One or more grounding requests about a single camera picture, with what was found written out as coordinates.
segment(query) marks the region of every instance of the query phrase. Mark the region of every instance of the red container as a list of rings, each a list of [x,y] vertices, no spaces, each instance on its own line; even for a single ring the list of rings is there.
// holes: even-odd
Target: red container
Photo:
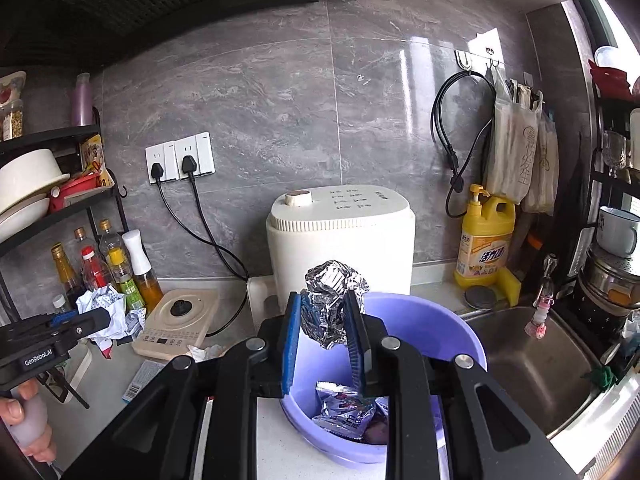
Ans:
[[[98,186],[99,173],[81,176],[74,180],[67,180],[60,188],[54,187],[49,191],[49,213],[60,211],[65,206],[65,197],[82,191],[89,191]]]
[[[597,66],[591,59],[591,77],[600,89],[602,97],[633,101],[634,98],[629,90],[630,85],[626,80],[626,72],[609,66]]]

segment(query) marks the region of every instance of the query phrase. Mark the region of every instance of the faucet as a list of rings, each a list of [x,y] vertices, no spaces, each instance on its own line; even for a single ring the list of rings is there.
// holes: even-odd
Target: faucet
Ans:
[[[536,312],[524,327],[524,332],[526,332],[529,337],[542,339],[545,336],[546,316],[549,313],[549,309],[555,303],[554,294],[556,293],[556,290],[554,282],[551,279],[551,273],[554,271],[557,264],[558,259],[555,254],[550,253],[545,257],[545,261],[543,263],[544,273],[542,275],[542,280],[540,281],[538,295],[536,296],[536,300],[533,302]]]

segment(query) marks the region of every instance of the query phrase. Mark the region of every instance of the blue gripper pad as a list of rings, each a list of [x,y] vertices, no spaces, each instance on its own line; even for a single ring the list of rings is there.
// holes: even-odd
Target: blue gripper pad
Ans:
[[[296,368],[296,354],[298,353],[298,338],[300,337],[300,295],[291,294],[287,305],[286,339],[282,350],[282,393],[289,394],[293,384],[293,372]]]

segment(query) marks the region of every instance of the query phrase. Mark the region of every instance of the human hand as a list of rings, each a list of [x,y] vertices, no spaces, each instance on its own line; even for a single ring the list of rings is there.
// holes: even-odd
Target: human hand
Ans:
[[[38,381],[29,379],[18,386],[18,393],[29,400],[38,393]],[[8,426],[20,424],[24,420],[24,409],[16,399],[0,398],[0,417]],[[53,462],[56,459],[56,444],[51,439],[51,426],[47,424],[44,432],[28,447],[20,448],[25,456],[33,456],[38,462]]]

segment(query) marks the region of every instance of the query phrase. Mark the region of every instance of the wine glass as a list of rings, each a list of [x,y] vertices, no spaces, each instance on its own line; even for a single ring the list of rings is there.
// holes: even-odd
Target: wine glass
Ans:
[[[626,139],[616,132],[606,130],[602,136],[602,158],[609,167],[609,176],[626,167]]]

